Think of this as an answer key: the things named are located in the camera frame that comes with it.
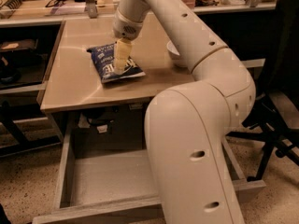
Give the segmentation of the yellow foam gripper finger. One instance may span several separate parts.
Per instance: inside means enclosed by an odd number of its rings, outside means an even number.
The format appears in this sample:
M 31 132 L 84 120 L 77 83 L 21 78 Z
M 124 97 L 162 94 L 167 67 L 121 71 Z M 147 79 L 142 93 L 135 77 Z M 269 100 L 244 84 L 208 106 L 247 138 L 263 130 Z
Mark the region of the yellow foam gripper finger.
M 114 71 L 121 75 L 124 73 L 126 62 L 131 54 L 132 43 L 127 38 L 120 38 L 114 46 Z

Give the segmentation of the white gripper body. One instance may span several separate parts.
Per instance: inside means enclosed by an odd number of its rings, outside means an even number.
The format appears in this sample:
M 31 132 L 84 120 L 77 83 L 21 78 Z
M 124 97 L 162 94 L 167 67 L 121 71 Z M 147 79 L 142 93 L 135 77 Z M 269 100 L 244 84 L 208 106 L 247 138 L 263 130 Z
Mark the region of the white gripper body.
M 116 11 L 113 21 L 113 32 L 117 38 L 135 40 L 143 27 L 143 22 L 130 21 L 119 10 Z

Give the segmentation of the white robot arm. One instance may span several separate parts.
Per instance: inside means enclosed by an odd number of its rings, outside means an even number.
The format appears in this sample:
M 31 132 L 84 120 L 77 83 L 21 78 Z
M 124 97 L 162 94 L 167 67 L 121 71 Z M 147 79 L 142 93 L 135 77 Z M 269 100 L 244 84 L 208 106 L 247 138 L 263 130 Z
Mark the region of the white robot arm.
M 249 114 L 254 81 L 181 0 L 120 0 L 113 23 L 134 40 L 153 12 L 193 81 L 157 94 L 145 117 L 149 162 L 167 224 L 245 224 L 221 144 Z

